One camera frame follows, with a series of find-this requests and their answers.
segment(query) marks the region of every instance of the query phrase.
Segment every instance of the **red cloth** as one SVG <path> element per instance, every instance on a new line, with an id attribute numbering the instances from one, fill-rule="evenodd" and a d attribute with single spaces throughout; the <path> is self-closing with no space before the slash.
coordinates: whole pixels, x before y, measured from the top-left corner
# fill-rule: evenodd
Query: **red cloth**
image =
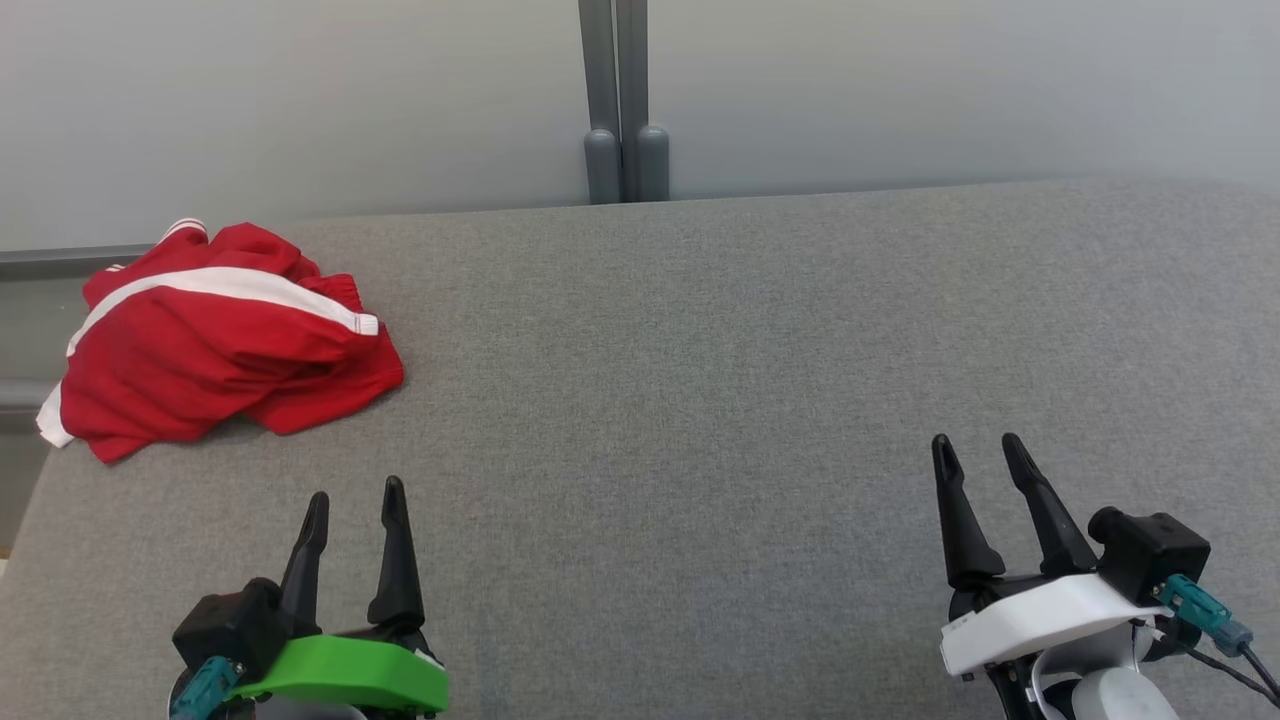
<path id="1" fill-rule="evenodd" d="M 209 241 L 197 220 L 179 220 L 129 266 L 90 278 L 84 300 L 90 316 L 38 423 L 54 445 L 83 438 L 104 462 L 195 441 L 237 413 L 298 432 L 404 378 L 352 277 L 321 277 L 251 224 Z"/>

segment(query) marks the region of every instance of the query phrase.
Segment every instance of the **gray table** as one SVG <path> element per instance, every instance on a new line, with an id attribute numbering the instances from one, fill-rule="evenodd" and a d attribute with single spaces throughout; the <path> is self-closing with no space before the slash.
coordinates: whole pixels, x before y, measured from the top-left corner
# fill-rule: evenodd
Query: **gray table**
<path id="1" fill-rule="evenodd" d="M 998 716 L 937 652 L 947 432 L 1011 569 L 1000 434 L 1080 523 L 1166 510 L 1280 664 L 1280 199 L 1073 181 L 280 228 L 408 370 L 293 437 L 54 452 L 0 580 L 4 717 L 160 716 L 196 598 L 283 571 L 333 497 L 320 621 L 374 593 L 408 484 L 449 717 Z M 1149 670 L 1184 717 L 1271 717 Z"/>

